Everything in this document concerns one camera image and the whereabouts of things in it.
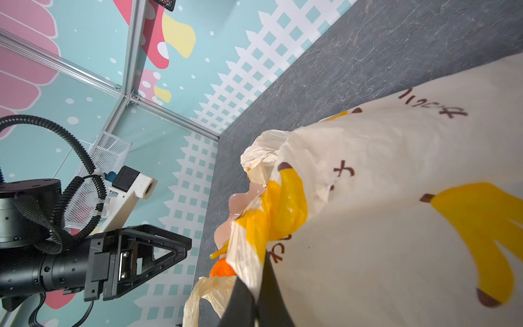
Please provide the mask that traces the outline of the orange tangerine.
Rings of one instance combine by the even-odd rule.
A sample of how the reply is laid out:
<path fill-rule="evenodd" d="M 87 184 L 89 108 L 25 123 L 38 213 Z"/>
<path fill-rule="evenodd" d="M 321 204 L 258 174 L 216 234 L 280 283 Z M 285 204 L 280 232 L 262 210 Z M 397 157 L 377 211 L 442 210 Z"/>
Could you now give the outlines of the orange tangerine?
<path fill-rule="evenodd" d="M 232 277 L 236 276 L 234 269 L 226 262 L 226 258 L 218 260 L 211 268 L 209 277 Z"/>

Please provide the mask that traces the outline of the beige plastic bag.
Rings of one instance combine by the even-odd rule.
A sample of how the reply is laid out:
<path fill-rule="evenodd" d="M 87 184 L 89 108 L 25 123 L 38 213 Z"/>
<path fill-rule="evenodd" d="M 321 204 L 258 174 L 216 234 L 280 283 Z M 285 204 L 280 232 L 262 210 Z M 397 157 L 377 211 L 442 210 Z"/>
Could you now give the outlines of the beige plastic bag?
<path fill-rule="evenodd" d="M 294 326 L 522 325 L 522 56 L 439 78 L 241 155 L 266 189 L 201 278 L 222 318 L 237 279 L 256 304 L 266 252 Z"/>

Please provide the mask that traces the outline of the small yellow banana front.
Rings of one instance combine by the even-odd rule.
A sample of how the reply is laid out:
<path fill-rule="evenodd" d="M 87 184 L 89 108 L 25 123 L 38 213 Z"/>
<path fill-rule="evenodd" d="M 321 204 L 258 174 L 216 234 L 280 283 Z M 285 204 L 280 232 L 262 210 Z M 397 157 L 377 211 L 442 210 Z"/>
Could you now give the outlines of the small yellow banana front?
<path fill-rule="evenodd" d="M 218 251 L 216 251 L 214 253 L 211 253 L 209 258 L 211 260 L 215 260 L 215 259 L 217 259 L 218 257 L 220 257 L 222 255 L 226 255 L 226 253 L 228 252 L 229 243 L 230 243 L 230 241 L 226 241 L 224 246 L 221 249 L 219 249 Z"/>

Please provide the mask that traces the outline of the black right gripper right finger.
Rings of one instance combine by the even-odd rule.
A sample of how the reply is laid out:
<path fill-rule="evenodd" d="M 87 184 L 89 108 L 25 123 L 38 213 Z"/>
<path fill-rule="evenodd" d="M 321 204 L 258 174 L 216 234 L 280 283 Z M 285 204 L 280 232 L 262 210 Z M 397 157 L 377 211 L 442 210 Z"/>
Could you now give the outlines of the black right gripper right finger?
<path fill-rule="evenodd" d="M 257 314 L 261 327 L 294 326 L 281 295 L 269 252 L 266 252 L 265 257 L 260 296 L 257 301 Z"/>

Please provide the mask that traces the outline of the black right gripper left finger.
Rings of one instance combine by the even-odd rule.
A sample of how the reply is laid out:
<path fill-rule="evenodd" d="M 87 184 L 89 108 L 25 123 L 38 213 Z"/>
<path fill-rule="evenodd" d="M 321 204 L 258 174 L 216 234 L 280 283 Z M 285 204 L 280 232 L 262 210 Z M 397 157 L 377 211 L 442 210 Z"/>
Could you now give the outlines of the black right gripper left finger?
<path fill-rule="evenodd" d="M 218 327 L 254 327 L 256 321 L 256 304 L 245 286 L 237 279 L 228 306 Z"/>

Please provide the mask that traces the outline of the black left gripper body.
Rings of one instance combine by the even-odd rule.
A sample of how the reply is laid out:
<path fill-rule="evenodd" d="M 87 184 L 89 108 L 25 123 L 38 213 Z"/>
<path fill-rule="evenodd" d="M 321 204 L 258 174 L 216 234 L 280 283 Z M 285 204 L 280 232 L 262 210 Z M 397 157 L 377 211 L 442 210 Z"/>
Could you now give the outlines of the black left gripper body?
<path fill-rule="evenodd" d="M 122 283 L 117 276 L 121 263 L 121 236 L 96 234 L 87 237 L 88 262 L 84 283 L 84 301 L 110 301 L 123 295 Z"/>

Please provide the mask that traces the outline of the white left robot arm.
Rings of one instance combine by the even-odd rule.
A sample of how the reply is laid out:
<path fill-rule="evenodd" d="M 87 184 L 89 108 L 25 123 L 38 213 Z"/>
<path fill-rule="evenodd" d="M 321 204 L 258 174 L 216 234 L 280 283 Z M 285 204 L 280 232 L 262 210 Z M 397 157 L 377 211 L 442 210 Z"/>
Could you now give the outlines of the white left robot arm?
<path fill-rule="evenodd" d="M 32 115 L 1 119 L 1 129 L 34 125 L 69 144 L 87 173 L 67 187 L 55 178 L 1 183 L 1 304 L 12 312 L 32 295 L 82 292 L 84 300 L 120 298 L 183 261 L 190 238 L 148 224 L 127 227 L 157 181 L 122 167 L 101 170 L 59 124 Z"/>

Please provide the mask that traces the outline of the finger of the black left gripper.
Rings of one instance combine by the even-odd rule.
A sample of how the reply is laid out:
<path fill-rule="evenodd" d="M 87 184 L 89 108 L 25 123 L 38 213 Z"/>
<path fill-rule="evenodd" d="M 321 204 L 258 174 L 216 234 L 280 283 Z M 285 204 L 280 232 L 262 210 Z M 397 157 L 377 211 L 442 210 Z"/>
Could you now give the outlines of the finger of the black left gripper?
<path fill-rule="evenodd" d="M 189 237 L 151 225 L 122 228 L 114 234 L 117 243 L 110 256 L 104 298 L 121 298 L 182 262 L 192 248 Z"/>

